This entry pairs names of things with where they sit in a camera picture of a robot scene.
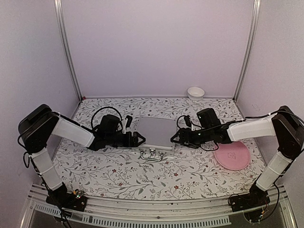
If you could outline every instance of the white wall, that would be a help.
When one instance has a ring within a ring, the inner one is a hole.
[[[232,97],[253,0],[66,0],[63,12],[83,94]]]
[[[18,123],[42,103],[70,116],[77,100],[54,1],[0,1],[0,24],[0,227],[13,228],[36,179],[22,162]]]
[[[304,1],[262,1],[256,38],[239,106],[245,115],[262,115],[281,105],[304,118]],[[275,138],[258,144],[268,162]],[[298,227],[304,227],[304,154],[283,178]]]

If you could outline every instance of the patterned mat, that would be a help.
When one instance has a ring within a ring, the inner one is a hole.
[[[215,109],[221,121],[241,119],[231,99],[187,98],[111,98],[84,100],[74,120],[90,128],[91,116],[103,106],[117,108],[122,116],[133,116],[133,126],[140,116],[176,119],[189,114],[199,124],[196,113],[204,108]],[[95,117],[94,125],[104,114]],[[97,152],[63,139],[54,158],[55,168],[70,190],[83,189],[88,195],[137,200],[185,200],[231,195],[248,191],[265,164],[252,139],[242,141],[249,149],[251,163],[243,170],[229,171],[221,167],[213,152],[176,146],[173,157],[161,162],[144,161],[130,149],[105,148]]]

